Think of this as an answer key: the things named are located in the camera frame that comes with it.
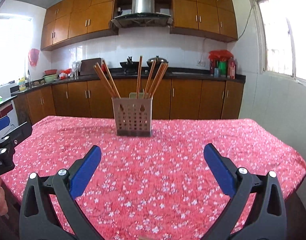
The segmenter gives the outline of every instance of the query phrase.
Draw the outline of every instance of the electrical outlet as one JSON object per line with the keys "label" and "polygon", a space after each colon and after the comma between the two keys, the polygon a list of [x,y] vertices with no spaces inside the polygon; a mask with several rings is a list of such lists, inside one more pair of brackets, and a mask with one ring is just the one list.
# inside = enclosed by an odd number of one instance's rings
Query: electrical outlet
{"label": "electrical outlet", "polygon": [[198,67],[205,67],[205,61],[198,61],[196,65]]}

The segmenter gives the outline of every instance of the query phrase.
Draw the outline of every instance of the plastic bowl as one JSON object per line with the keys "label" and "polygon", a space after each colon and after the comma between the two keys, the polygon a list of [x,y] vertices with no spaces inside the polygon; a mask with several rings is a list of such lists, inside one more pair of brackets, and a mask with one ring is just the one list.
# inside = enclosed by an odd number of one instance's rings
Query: plastic bowl
{"label": "plastic bowl", "polygon": [[55,75],[57,73],[57,69],[49,69],[49,70],[45,70],[44,72],[46,76]]}
{"label": "plastic bowl", "polygon": [[49,76],[44,76],[43,78],[44,78],[44,80],[45,80],[45,83],[49,83],[49,82],[52,82],[52,81],[54,81],[55,79],[57,79],[57,78],[58,78],[58,75],[57,75],[57,74],[55,74],[55,75],[49,75]]}

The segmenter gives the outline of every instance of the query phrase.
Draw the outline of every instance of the pink floral tablecloth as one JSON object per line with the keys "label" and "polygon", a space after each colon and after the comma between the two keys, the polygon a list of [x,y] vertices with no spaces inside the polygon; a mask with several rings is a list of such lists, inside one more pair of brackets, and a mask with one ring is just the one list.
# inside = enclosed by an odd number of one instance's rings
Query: pink floral tablecloth
{"label": "pink floral tablecloth", "polygon": [[[275,171],[284,198],[306,176],[303,158],[250,119],[153,121],[152,130],[150,138],[118,137],[113,119],[49,116],[16,147],[16,167],[2,178],[21,201],[31,172],[54,175],[98,145],[102,161],[76,200],[99,233],[107,240],[190,240],[206,233],[229,200],[203,158],[207,143],[237,167],[260,175]],[[235,230],[252,202],[251,197]],[[53,203],[71,231],[55,198]]]}

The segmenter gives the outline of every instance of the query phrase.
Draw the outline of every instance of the window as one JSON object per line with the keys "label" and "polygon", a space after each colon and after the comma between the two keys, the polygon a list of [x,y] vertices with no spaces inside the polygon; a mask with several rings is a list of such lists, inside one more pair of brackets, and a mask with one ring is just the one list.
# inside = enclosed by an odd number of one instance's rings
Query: window
{"label": "window", "polygon": [[306,0],[254,0],[265,71],[306,80]]}
{"label": "window", "polygon": [[0,85],[25,76],[31,42],[31,18],[0,14]]}

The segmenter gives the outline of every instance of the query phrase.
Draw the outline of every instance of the human hand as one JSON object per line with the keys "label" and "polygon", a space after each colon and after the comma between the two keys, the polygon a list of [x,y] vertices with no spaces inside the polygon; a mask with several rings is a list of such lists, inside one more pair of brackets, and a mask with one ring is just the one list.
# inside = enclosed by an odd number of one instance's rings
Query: human hand
{"label": "human hand", "polygon": [[8,207],[7,207],[7,203],[5,200],[5,192],[3,188],[1,187],[1,185],[2,185],[2,179],[0,177],[0,215],[4,216],[8,212]]}

